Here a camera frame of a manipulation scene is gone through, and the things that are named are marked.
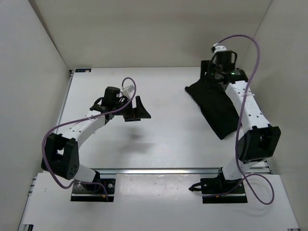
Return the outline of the black pleated skirt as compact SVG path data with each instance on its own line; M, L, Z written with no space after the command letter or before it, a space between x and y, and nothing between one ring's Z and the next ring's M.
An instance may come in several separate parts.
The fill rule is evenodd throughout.
M185 91L200 107L202 115L220 140L237 130L238 113L220 84L200 78L186 86Z

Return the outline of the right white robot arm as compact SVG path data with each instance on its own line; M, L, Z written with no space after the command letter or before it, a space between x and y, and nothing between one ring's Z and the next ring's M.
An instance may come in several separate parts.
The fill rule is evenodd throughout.
M236 132L235 156L214 178L200 180L204 194L223 194L239 186L255 164L271 157L281 136L261 112L244 70L235 67L237 53L216 46L203 66L196 101L220 138Z

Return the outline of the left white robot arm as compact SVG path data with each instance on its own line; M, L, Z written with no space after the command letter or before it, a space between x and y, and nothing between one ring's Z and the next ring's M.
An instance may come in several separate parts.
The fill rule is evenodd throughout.
M74 123L66 132L49 134L45 141L46 158L42 161L42 168L66 180L84 182L91 192L98 190L101 185L98 172L80 164L79 149L115 116L122 116L126 122L151 118L140 96L132 96L133 91L133 85L122 89L107 87L104 96L94 102L84 121Z

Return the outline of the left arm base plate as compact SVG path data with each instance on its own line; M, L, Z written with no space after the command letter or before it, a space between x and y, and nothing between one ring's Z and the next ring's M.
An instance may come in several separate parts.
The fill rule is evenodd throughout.
M101 184L104 185L108 197L106 197L104 189L99 185L86 185L75 183L72 188L72 202L113 202L116 188L115 178L101 178Z

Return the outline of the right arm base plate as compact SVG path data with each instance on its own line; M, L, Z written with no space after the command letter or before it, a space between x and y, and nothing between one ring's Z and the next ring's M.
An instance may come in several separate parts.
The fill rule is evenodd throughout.
M201 178L193 184L191 192L201 192L203 204L245 204L248 202L242 180L226 182L218 177Z

